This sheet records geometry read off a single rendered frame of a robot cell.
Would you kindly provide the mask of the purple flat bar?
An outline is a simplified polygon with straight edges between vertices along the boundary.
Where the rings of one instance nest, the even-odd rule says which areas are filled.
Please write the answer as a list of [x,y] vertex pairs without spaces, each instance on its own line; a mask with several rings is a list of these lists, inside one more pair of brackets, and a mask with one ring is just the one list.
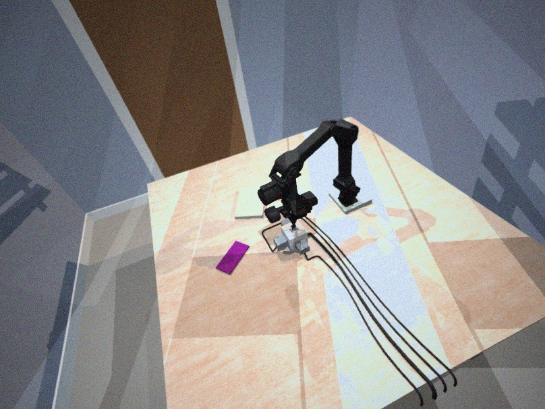
[[225,273],[231,274],[248,248],[248,245],[235,241],[216,268]]

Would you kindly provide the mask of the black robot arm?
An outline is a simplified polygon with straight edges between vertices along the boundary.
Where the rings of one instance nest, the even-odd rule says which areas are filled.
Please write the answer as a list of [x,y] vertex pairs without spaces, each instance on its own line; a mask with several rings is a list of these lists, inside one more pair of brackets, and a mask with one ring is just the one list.
[[[327,140],[334,138],[338,146],[338,176],[333,179],[333,186],[340,190],[338,200],[345,207],[357,202],[360,188],[356,186],[351,175],[352,144],[357,140],[359,126],[339,119],[338,121],[323,121],[320,127],[308,136],[297,148],[286,151],[275,160],[269,178],[271,182],[262,185],[258,197],[267,206],[285,196],[297,192],[296,178],[304,162],[315,153]],[[277,172],[282,176],[278,176]],[[306,217],[311,213],[312,203],[303,200],[302,195],[287,203],[294,219]]]

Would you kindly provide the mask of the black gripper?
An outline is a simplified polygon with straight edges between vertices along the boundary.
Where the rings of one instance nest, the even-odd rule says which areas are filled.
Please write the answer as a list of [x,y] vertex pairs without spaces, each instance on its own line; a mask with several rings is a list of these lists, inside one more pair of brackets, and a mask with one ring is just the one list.
[[[306,202],[311,201],[312,206],[315,206],[315,205],[318,204],[317,197],[311,191],[305,192],[305,193],[300,194],[300,195],[302,195],[303,200],[305,200]],[[293,222],[296,223],[297,219],[293,218],[293,215],[291,214],[290,209],[287,208],[287,203],[289,201],[292,201],[292,200],[295,200],[296,198],[298,198],[297,196],[299,196],[299,194],[297,192],[295,194],[291,195],[291,196],[283,195],[283,197],[281,197],[282,198],[281,203],[283,204],[283,206],[278,207],[278,208],[276,208],[275,206],[271,206],[271,207],[265,209],[264,214],[266,215],[266,217],[270,221],[270,223],[275,223],[275,222],[279,221],[281,219],[280,213],[284,216],[284,218],[286,218],[286,219],[289,218],[289,220],[290,220],[290,222],[292,224],[293,224]]]

